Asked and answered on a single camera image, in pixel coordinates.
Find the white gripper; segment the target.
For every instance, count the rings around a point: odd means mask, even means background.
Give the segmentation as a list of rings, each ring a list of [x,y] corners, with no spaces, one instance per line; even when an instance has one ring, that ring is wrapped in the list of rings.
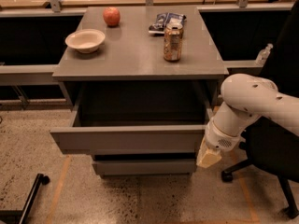
[[[212,119],[206,126],[205,139],[196,159],[196,165],[202,168],[208,168],[221,160],[221,151],[231,151],[240,143],[240,136],[230,136],[220,131]]]

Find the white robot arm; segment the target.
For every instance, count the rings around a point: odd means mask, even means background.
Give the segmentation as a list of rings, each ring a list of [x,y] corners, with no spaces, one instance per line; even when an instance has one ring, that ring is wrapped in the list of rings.
[[[196,164],[208,168],[242,140],[242,132],[260,117],[299,135],[299,98],[283,94],[266,78],[231,75],[221,84],[222,104],[208,122]]]

